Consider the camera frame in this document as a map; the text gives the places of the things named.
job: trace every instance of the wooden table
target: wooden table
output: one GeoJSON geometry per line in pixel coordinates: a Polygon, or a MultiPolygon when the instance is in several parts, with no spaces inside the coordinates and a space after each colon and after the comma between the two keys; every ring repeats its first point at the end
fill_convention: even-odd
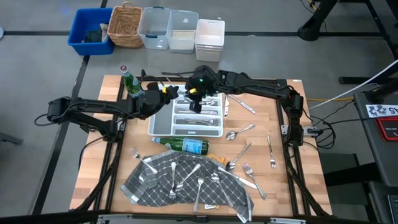
{"type": "MultiPolygon", "coordinates": [[[[117,75],[105,75],[98,99],[116,101],[120,79],[121,77],[117,75]]],[[[293,86],[305,98],[303,84],[300,80],[287,80],[287,83],[293,86]]],[[[253,217],[291,217],[292,206],[284,156],[282,153],[282,141],[275,100],[248,94],[242,94],[236,97],[252,106],[257,113],[252,114],[234,100],[230,100],[229,115],[228,118],[224,119],[224,136],[230,131],[244,128],[249,124],[255,124],[256,127],[239,134],[233,141],[227,141],[224,136],[220,138],[208,138],[210,142],[209,153],[218,157],[225,157],[230,161],[237,156],[247,143],[251,142],[252,146],[237,161],[234,173],[245,179],[249,179],[241,167],[242,163],[247,162],[252,167],[259,185],[268,195],[268,199],[263,200],[256,189],[246,187],[246,190],[254,202],[253,217]],[[277,162],[276,169],[271,169],[270,166],[267,135],[272,139],[272,149],[277,162]]],[[[305,110],[308,113],[307,102],[304,101],[304,103],[305,110]]],[[[110,114],[95,114],[94,117],[103,120],[112,118],[110,114]]],[[[132,205],[119,189],[119,186],[126,181],[129,174],[139,163],[139,160],[132,158],[129,154],[130,147],[137,149],[142,156],[154,155],[166,151],[166,147],[163,145],[155,144],[150,141],[151,136],[147,133],[148,123],[149,119],[145,121],[131,119],[127,122],[111,211],[115,213],[192,215],[194,214],[192,212],[193,205],[178,204],[160,208],[132,205]]],[[[310,126],[311,122],[308,118],[302,116],[301,124],[303,126],[310,126]]],[[[99,133],[90,133],[87,142],[99,136],[99,133]]],[[[304,141],[315,144],[315,140],[311,137],[304,137],[304,141]]],[[[106,142],[98,141],[86,148],[70,208],[79,206],[98,183],[105,147],[106,142]]],[[[304,144],[300,147],[300,153],[307,188],[322,208],[331,214],[330,202],[326,191],[318,151],[312,146],[304,144]]],[[[301,194],[297,186],[295,186],[295,192],[297,195],[299,212],[303,214],[301,194]]],[[[100,208],[104,208],[107,193],[108,185],[104,187],[100,208]]],[[[204,206],[201,205],[199,212],[195,214],[235,216],[236,212],[226,205],[221,206],[218,210],[205,210],[204,206]]]]}

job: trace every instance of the gray cloth napkin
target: gray cloth napkin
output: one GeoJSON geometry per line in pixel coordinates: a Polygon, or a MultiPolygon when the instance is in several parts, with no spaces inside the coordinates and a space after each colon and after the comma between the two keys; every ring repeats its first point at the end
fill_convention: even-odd
{"type": "Polygon", "coordinates": [[[174,150],[147,157],[145,161],[158,170],[157,174],[152,173],[145,164],[140,162],[127,181],[120,186],[132,204],[160,207],[175,203],[194,203],[198,192],[198,177],[200,172],[204,172],[205,179],[201,185],[199,203],[227,205],[220,186],[211,179],[211,174],[216,171],[220,177],[221,186],[234,203],[234,209],[239,218],[243,222],[251,221],[253,201],[240,181],[230,175],[218,172],[218,166],[225,168],[218,161],[174,150]],[[172,162],[177,163],[175,184],[186,178],[197,163],[201,164],[199,170],[183,183],[183,188],[177,193],[175,200],[169,198],[169,192],[172,189],[172,162]]]}

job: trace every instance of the concrete floor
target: concrete floor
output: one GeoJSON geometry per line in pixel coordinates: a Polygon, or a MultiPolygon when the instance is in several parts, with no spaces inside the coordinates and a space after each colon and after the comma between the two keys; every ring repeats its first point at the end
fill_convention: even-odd
{"type": "MultiPolygon", "coordinates": [[[[107,7],[121,3],[122,0],[109,0],[107,7]]],[[[226,31],[295,32],[310,17],[299,0],[251,0],[250,3],[243,0],[138,0],[134,3],[139,7],[164,6],[196,11],[200,18],[220,18],[226,21],[226,31]]],[[[390,35],[397,39],[397,31],[392,28],[395,20],[386,3],[375,0],[373,4],[390,35]]],[[[8,31],[69,30],[77,9],[100,5],[101,0],[3,1],[0,3],[0,26],[8,31]]],[[[329,32],[377,32],[364,4],[340,3],[326,23],[329,32]]],[[[82,57],[67,45],[67,38],[6,35],[0,40],[0,131],[24,140],[21,146],[0,142],[2,217],[30,212],[58,128],[36,127],[33,120],[46,113],[48,101],[70,95],[82,61],[82,57]]],[[[126,64],[134,74],[144,68],[149,75],[160,75],[162,71],[182,72],[206,64],[214,69],[246,72],[254,78],[301,79],[307,97],[331,98],[353,87],[340,85],[338,77],[370,77],[392,61],[381,38],[329,37],[305,42],[298,37],[227,36],[220,63],[199,62],[195,54],[172,54],[168,50],[115,48],[112,55],[90,57],[79,96],[95,99],[103,75],[119,75],[121,64],[126,64]]],[[[330,103],[312,110],[311,114],[324,117],[342,105],[330,103]]],[[[348,106],[330,121],[357,117],[354,106],[348,106]]],[[[361,164],[373,161],[359,122],[338,124],[335,129],[338,137],[334,148],[321,152],[357,153],[361,164]]],[[[78,156],[86,137],[77,125],[69,126],[44,206],[45,213],[68,210],[78,156]]],[[[363,206],[333,204],[332,209],[338,217],[366,220],[363,206]]]]}

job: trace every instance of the white cable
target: white cable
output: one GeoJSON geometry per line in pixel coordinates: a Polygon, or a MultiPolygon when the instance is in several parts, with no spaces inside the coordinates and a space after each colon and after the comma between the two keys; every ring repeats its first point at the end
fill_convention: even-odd
{"type": "Polygon", "coordinates": [[[374,80],[375,78],[377,78],[379,75],[383,74],[387,69],[391,68],[391,67],[392,67],[393,65],[395,65],[397,62],[398,62],[398,60],[396,60],[395,62],[392,62],[392,63],[391,63],[387,68],[385,68],[383,71],[379,72],[377,75],[373,76],[372,78],[370,78],[370,79],[367,80],[366,82],[360,84],[359,86],[357,86],[357,87],[355,87],[355,88],[353,88],[353,89],[351,89],[351,90],[348,90],[347,92],[342,93],[342,94],[340,94],[340,95],[338,95],[338,96],[336,96],[336,97],[334,97],[334,98],[332,98],[332,99],[330,99],[330,100],[327,100],[327,101],[325,101],[325,102],[323,102],[323,103],[320,103],[320,104],[318,104],[318,105],[312,106],[312,107],[310,107],[310,109],[317,108],[317,107],[319,107],[319,106],[321,106],[321,105],[324,105],[325,103],[329,103],[329,102],[332,101],[332,100],[335,100],[335,99],[337,99],[337,98],[340,98],[340,97],[344,96],[345,94],[347,94],[347,93],[349,93],[349,92],[352,92],[352,91],[354,91],[354,90],[356,90],[356,89],[358,89],[358,88],[361,88],[362,86],[368,84],[370,81],[372,81],[372,80],[374,80]]]}

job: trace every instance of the cutlery tray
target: cutlery tray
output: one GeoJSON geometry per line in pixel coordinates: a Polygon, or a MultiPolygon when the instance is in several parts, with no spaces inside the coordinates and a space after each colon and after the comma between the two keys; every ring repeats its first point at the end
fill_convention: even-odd
{"type": "Polygon", "coordinates": [[[151,136],[196,136],[196,137],[221,137],[223,135],[223,104],[221,93],[213,96],[207,96],[203,101],[212,100],[212,105],[202,105],[202,113],[217,114],[182,114],[179,111],[190,111],[189,102],[183,97],[185,91],[184,85],[177,85],[180,92],[178,98],[172,100],[170,104],[156,114],[150,117],[148,134],[151,136]],[[212,125],[203,122],[190,122],[186,119],[212,119],[212,125]]]}

